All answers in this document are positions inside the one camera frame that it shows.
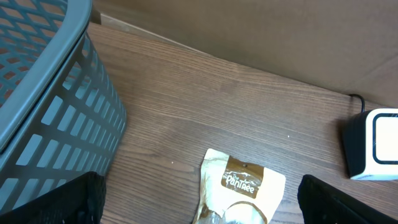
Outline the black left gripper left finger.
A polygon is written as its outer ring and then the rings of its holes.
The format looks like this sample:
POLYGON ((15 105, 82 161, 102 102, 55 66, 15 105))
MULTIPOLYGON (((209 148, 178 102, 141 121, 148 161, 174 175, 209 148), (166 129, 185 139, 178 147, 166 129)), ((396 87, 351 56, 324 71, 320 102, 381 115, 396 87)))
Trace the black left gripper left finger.
POLYGON ((1 223, 99 223, 105 198, 105 178, 90 171, 1 215, 1 223))

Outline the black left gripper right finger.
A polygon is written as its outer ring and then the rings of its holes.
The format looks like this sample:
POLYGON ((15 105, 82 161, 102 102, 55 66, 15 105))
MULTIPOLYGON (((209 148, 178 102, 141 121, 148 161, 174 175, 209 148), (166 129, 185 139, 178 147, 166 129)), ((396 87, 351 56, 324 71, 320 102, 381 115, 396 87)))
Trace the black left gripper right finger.
POLYGON ((305 224, 397 224, 396 219, 309 174, 302 177, 297 198, 305 224))

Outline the brown and white snack bag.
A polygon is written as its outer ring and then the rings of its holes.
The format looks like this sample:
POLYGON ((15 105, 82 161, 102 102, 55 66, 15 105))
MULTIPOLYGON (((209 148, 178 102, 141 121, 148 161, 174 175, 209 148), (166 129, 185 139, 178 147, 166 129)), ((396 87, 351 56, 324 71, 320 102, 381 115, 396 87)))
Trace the brown and white snack bag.
POLYGON ((284 175, 208 149, 193 223, 268 224, 284 195, 284 175))

